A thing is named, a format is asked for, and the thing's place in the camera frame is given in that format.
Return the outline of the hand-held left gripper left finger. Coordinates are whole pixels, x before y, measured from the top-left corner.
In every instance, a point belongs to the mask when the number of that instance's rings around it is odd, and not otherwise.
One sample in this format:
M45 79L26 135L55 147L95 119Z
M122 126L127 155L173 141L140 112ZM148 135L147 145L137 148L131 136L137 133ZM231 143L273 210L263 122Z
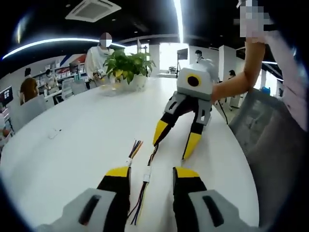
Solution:
M37 232L123 232L130 209L128 166L109 170L97 188L88 188L64 206L60 218Z

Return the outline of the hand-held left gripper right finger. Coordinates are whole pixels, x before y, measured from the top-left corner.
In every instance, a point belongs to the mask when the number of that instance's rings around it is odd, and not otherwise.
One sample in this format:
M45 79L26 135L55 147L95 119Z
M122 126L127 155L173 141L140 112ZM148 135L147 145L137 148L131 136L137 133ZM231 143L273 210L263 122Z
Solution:
M178 232L258 232L239 210L215 190L208 190L199 174L173 167L173 212Z

